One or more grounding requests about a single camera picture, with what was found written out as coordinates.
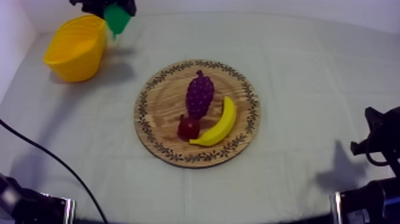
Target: black cable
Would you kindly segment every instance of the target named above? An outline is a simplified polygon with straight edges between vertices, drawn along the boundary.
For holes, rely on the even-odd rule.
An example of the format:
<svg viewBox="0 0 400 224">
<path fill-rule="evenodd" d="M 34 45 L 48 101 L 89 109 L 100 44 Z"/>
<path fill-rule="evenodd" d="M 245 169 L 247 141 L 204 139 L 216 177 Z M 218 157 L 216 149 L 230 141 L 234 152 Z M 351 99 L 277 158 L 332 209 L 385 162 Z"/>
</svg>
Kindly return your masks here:
<svg viewBox="0 0 400 224">
<path fill-rule="evenodd" d="M 371 138 L 373 137 L 374 134 L 375 134 L 375 131 L 372 130 L 370 135 L 367 138 L 367 142 L 365 143 L 366 144 L 366 146 L 365 146 L 365 156 L 367 157 L 367 160 L 372 165 L 375 165 L 375 166 L 387 166 L 387 165 L 389 165 L 389 162 L 387 162 L 387 161 L 376 161 L 371 157 L 371 154 L 370 154 L 370 141 L 371 141 Z"/>
<path fill-rule="evenodd" d="M 63 165 L 69 172 L 72 173 L 72 175 L 79 181 L 79 183 L 83 186 L 83 188 L 86 190 L 86 192 L 89 194 L 90 198 L 92 199 L 93 203 L 95 204 L 97 210 L 100 213 L 101 218 L 103 219 L 103 222 L 105 224 L 108 224 L 107 218 L 105 217 L 103 210 L 101 209 L 99 203 L 97 203 L 97 200 L 95 198 L 95 196 L 93 196 L 92 192 L 89 190 L 88 186 L 86 186 L 86 184 L 84 183 L 84 181 L 78 176 L 78 174 L 75 173 L 75 171 L 70 168 L 64 161 L 62 161 L 60 158 L 58 158 L 56 155 L 54 155 L 52 152 L 50 152 L 49 150 L 47 150 L 45 147 L 39 145 L 38 143 L 30 140 L 29 138 L 26 138 L 25 136 L 23 136 L 22 134 L 20 134 L 19 132 L 17 132 L 16 130 L 14 130 L 12 127 L 8 126 L 6 123 L 4 123 L 1 119 L 0 119 L 0 125 L 3 126 L 4 128 L 6 128 L 8 131 L 10 131 L 11 133 L 15 134 L 17 137 L 21 138 L 22 140 L 28 142 L 29 144 L 33 145 L 34 147 L 42 150 L 43 152 L 47 153 L 47 155 L 50 155 L 53 159 L 55 159 L 57 162 L 61 163 L 61 165 Z"/>
</svg>

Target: decorative plate border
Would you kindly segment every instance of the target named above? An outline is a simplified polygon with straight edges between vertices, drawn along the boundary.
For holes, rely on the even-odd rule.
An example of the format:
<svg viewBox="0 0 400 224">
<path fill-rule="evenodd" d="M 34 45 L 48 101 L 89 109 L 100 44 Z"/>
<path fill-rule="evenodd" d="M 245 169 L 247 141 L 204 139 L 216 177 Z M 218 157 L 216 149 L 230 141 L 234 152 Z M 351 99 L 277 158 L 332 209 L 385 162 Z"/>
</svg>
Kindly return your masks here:
<svg viewBox="0 0 400 224">
<path fill-rule="evenodd" d="M 162 81 L 165 80 L 167 76 L 173 75 L 177 71 L 182 71 L 186 68 L 190 68 L 192 66 L 203 66 L 211 69 L 221 69 L 221 71 L 228 72 L 228 74 L 232 77 L 235 77 L 238 81 L 241 82 L 242 89 L 246 93 L 246 100 L 250 103 L 251 107 L 248 109 L 249 114 L 246 118 L 246 134 L 240 133 L 240 135 L 236 136 L 234 140 L 229 141 L 226 145 L 223 146 L 221 150 L 213 150 L 212 152 L 201 152 L 197 154 L 189 154 L 183 156 L 182 153 L 176 153 L 173 149 L 169 147 L 165 147 L 162 142 L 159 142 L 146 119 L 147 111 L 146 108 L 148 106 L 147 96 L 148 91 L 156 87 Z M 170 161 L 184 161 L 186 163 L 194 163 L 196 161 L 212 161 L 217 158 L 228 157 L 228 155 L 232 151 L 236 151 L 238 145 L 252 135 L 256 131 L 256 123 L 260 118 L 260 115 L 257 113 L 257 109 L 259 108 L 259 102 L 257 100 L 257 95 L 252 90 L 251 84 L 246 80 L 244 75 L 240 74 L 238 71 L 233 69 L 230 66 L 227 66 L 218 61 L 207 61 L 207 60 L 190 60 L 184 61 L 180 64 L 176 64 L 169 69 L 164 69 L 160 72 L 160 74 L 156 75 L 151 82 L 147 82 L 145 84 L 144 90 L 141 91 L 139 95 L 139 104 L 138 104 L 138 123 L 142 129 L 142 131 L 146 134 L 147 141 L 153 144 L 153 147 L 160 153 L 164 154 Z"/>
</svg>

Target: red apple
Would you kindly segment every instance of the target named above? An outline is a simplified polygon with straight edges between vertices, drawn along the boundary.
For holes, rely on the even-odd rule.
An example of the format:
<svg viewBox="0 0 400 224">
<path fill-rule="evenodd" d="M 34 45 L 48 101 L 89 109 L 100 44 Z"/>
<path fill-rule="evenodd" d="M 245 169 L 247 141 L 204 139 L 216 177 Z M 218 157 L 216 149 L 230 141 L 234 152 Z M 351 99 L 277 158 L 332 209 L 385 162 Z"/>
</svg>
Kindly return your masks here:
<svg viewBox="0 0 400 224">
<path fill-rule="evenodd" d="M 184 141 L 189 139 L 197 139 L 200 132 L 200 123 L 198 120 L 184 117 L 182 114 L 180 116 L 180 123 L 178 127 L 178 136 Z"/>
</svg>

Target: plastic fruit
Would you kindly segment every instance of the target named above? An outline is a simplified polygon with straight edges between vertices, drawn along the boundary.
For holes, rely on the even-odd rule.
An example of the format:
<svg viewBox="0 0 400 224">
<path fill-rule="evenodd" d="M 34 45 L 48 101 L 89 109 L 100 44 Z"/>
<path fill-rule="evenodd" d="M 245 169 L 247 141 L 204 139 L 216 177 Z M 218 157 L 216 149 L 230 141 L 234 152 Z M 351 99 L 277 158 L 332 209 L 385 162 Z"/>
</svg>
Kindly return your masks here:
<svg viewBox="0 0 400 224">
<path fill-rule="evenodd" d="M 214 98 L 214 84 L 210 77 L 203 75 L 201 70 L 196 73 L 198 77 L 187 87 L 186 108 L 189 117 L 200 120 L 207 114 L 208 107 Z"/>
<path fill-rule="evenodd" d="M 224 106 L 221 119 L 210 130 L 206 131 L 198 139 L 190 139 L 194 145 L 213 146 L 222 141 L 231 131 L 236 120 L 236 106 L 229 97 L 224 97 Z"/>
<path fill-rule="evenodd" d="M 178 136 L 187 141 L 192 138 L 197 138 L 200 132 L 199 121 L 191 117 L 180 116 L 180 123 L 178 127 Z"/>
</svg>

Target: white wall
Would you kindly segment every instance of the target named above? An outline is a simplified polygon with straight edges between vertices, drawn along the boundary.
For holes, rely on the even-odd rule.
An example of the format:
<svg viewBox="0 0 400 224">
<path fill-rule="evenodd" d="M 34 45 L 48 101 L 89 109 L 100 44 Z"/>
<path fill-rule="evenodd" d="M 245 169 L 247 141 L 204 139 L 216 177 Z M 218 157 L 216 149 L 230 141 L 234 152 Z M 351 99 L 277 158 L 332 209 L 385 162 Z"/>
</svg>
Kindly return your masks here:
<svg viewBox="0 0 400 224">
<path fill-rule="evenodd" d="M 22 0 L 35 27 L 53 32 L 80 15 L 68 0 Z M 400 33 L 400 0 L 136 0 L 138 15 L 242 12 L 320 18 Z"/>
<path fill-rule="evenodd" d="M 37 37 L 19 0 L 0 0 L 0 103 Z"/>
</svg>

